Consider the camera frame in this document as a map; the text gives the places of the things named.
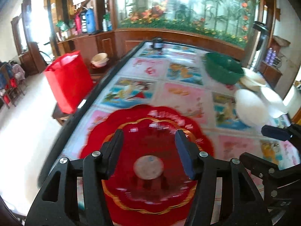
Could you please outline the white plastic bowl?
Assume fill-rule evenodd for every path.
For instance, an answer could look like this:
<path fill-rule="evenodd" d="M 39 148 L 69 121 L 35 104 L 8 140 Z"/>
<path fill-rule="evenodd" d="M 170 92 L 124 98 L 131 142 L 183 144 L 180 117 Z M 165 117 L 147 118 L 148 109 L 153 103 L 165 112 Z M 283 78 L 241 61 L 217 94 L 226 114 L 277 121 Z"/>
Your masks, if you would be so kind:
<path fill-rule="evenodd" d="M 279 118 L 283 114 L 288 113 L 288 109 L 284 105 L 283 100 L 272 89 L 268 87 L 260 87 L 260 97 L 272 118 Z"/>

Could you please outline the white round plate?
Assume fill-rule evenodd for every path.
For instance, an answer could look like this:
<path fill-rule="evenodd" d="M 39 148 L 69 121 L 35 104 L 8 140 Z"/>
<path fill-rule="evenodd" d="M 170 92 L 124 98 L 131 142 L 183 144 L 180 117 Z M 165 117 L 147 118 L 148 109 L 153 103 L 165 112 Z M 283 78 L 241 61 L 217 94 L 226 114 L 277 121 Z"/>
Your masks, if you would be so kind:
<path fill-rule="evenodd" d="M 263 101 L 252 91 L 239 89 L 234 94 L 235 109 L 239 119 L 250 127 L 262 127 L 268 123 L 269 114 Z"/>

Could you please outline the cream plastic bowl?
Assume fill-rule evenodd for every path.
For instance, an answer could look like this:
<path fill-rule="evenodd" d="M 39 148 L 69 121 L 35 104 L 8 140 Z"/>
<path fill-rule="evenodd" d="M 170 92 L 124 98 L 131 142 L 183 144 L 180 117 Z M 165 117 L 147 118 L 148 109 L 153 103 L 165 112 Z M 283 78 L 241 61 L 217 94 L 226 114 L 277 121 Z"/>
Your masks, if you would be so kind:
<path fill-rule="evenodd" d="M 258 75 L 256 72 L 243 67 L 244 76 L 240 78 L 240 83 L 242 83 L 247 89 L 258 92 L 261 87 L 266 87 L 267 82 L 264 78 Z"/>

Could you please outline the red scalloped plate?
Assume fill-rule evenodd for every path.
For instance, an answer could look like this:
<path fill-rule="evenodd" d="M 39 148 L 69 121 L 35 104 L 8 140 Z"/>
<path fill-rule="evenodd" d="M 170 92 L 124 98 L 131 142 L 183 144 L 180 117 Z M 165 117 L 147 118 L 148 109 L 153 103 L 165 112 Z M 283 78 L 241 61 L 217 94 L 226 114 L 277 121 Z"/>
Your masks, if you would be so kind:
<path fill-rule="evenodd" d="M 80 157 L 99 150 L 116 130 L 123 146 L 103 189 L 112 221 L 118 225 L 174 225 L 186 219 L 196 182 L 190 180 L 176 149 L 182 130 L 200 151 L 214 155 L 212 142 L 191 118 L 168 107 L 137 105 L 111 113 L 88 134 Z"/>

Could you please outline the green plastic basin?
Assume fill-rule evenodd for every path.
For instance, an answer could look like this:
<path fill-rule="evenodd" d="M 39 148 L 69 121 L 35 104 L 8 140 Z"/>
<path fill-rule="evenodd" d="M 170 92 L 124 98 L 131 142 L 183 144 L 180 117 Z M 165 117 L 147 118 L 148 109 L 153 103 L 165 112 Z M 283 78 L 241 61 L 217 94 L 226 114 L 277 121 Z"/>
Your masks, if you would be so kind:
<path fill-rule="evenodd" d="M 212 79 L 225 85 L 235 85 L 245 76 L 240 62 L 215 52 L 205 54 L 204 67 Z"/>

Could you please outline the purple spray cans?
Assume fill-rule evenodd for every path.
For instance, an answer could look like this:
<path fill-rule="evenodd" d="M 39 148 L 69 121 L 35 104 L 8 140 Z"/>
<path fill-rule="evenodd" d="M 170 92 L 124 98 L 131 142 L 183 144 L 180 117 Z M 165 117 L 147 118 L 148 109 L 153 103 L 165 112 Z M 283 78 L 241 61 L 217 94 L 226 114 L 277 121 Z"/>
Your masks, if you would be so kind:
<path fill-rule="evenodd" d="M 266 54 L 266 57 L 264 59 L 264 61 L 268 64 L 268 65 L 272 65 L 274 60 L 275 60 L 275 57 L 277 55 L 277 52 L 276 50 L 274 50 L 273 48 L 269 48 L 268 51 L 267 51 L 267 54 Z"/>

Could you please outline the stainless steel thermos jug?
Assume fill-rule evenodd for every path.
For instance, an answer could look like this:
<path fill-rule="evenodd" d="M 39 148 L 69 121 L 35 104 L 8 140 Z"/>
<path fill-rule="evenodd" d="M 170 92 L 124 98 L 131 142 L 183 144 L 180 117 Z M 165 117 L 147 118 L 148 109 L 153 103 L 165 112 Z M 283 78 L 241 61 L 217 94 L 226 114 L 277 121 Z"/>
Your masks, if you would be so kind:
<path fill-rule="evenodd" d="M 258 52 L 264 44 L 268 35 L 268 28 L 263 22 L 255 21 L 250 30 L 249 40 L 245 48 L 245 67 L 250 68 L 254 60 L 256 52 Z"/>

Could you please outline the red paper bag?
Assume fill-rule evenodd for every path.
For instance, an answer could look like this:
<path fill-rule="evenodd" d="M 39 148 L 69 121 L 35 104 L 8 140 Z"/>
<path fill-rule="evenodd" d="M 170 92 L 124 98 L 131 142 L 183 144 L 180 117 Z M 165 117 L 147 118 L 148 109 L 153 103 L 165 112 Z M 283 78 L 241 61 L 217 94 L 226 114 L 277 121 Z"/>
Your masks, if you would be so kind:
<path fill-rule="evenodd" d="M 93 80 L 79 51 L 64 54 L 44 71 L 52 93 L 63 113 L 75 113 L 93 89 Z"/>

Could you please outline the colourful fruit print tablecloth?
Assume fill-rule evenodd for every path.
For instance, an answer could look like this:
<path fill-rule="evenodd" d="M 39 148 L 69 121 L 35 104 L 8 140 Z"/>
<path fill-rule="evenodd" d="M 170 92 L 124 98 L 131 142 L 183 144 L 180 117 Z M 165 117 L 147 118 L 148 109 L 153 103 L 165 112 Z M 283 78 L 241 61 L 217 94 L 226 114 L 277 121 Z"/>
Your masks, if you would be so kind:
<path fill-rule="evenodd" d="M 216 159 L 228 161 L 248 152 L 281 170 L 299 164 L 300 155 L 291 143 L 264 137 L 260 127 L 239 119 L 234 94 L 241 85 L 227 86 L 210 78 L 204 67 L 206 53 L 175 44 L 158 51 L 144 43 L 96 97 L 62 155 L 80 159 L 90 131 L 111 113 L 150 105 L 172 108 L 196 121 L 212 142 L 211 156 Z"/>

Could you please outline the beige bowl on stool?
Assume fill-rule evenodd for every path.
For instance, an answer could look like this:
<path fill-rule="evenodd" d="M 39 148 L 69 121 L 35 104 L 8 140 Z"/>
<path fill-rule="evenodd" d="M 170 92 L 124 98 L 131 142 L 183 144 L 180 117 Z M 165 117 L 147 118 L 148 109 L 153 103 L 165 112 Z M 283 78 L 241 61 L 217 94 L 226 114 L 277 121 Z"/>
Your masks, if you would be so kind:
<path fill-rule="evenodd" d="M 91 59 L 91 64 L 96 68 L 100 68 L 107 65 L 108 61 L 109 61 L 108 54 L 99 53 Z"/>

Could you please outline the small black jar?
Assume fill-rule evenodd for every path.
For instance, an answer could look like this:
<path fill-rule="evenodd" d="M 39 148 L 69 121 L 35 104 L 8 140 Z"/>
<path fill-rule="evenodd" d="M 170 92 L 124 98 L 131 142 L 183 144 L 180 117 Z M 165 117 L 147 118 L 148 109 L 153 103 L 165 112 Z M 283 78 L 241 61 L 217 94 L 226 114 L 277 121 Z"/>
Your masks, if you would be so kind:
<path fill-rule="evenodd" d="M 164 46 L 164 42 L 161 37 L 155 37 L 152 39 L 151 47 L 154 50 L 162 50 L 163 46 Z"/>

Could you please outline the pink bottle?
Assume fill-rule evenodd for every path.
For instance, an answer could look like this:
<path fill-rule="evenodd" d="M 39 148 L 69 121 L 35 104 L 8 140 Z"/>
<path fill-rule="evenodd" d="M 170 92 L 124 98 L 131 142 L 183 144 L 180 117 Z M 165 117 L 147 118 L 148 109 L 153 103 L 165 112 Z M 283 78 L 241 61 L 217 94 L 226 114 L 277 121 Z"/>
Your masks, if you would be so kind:
<path fill-rule="evenodd" d="M 80 15 L 75 16 L 75 26 L 78 34 L 82 34 L 82 24 L 81 24 L 81 18 Z"/>

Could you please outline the blue water bottle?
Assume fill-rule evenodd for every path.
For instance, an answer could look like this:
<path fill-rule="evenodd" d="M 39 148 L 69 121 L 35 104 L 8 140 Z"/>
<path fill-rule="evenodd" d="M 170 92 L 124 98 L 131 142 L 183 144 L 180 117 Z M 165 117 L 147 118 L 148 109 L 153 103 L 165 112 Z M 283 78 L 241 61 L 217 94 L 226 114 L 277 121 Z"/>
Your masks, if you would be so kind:
<path fill-rule="evenodd" d="M 96 30 L 93 9 L 88 9 L 85 13 L 87 32 L 93 33 Z"/>

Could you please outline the wooden cabinet with mural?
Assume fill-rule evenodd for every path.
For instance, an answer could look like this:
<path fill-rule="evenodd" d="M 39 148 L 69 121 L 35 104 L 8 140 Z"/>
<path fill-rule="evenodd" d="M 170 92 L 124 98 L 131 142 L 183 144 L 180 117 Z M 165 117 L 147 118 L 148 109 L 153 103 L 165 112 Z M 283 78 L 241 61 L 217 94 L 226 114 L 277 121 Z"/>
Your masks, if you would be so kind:
<path fill-rule="evenodd" d="M 78 50 L 85 62 L 100 52 L 120 59 L 155 37 L 245 61 L 253 22 L 265 23 L 271 38 L 276 12 L 276 0 L 44 0 L 44 6 L 54 55 Z M 94 12 L 93 33 L 87 32 L 88 9 Z M 77 14 L 82 34 L 76 30 Z"/>

